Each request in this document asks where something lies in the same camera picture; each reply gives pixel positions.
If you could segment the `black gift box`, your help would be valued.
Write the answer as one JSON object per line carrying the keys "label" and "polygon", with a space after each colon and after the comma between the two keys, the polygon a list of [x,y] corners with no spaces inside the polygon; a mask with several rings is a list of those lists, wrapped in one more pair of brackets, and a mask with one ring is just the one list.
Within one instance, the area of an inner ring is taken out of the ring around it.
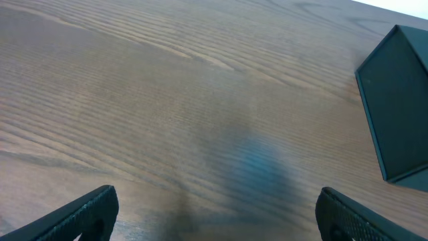
{"label": "black gift box", "polygon": [[427,191],[427,31],[395,25],[355,76],[383,179]]}

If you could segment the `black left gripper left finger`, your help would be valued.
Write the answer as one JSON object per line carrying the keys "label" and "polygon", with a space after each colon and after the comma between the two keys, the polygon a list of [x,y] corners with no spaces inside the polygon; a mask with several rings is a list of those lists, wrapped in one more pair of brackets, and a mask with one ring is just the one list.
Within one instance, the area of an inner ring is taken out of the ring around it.
{"label": "black left gripper left finger", "polygon": [[109,241],[119,211],[112,185],[103,185],[1,237],[2,241]]}

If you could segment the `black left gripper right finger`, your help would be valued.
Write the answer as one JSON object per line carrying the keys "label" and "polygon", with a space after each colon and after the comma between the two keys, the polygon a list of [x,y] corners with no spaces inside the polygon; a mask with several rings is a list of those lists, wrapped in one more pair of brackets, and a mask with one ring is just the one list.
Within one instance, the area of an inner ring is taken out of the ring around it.
{"label": "black left gripper right finger", "polygon": [[315,208],[323,241],[427,241],[331,187],[323,187]]}

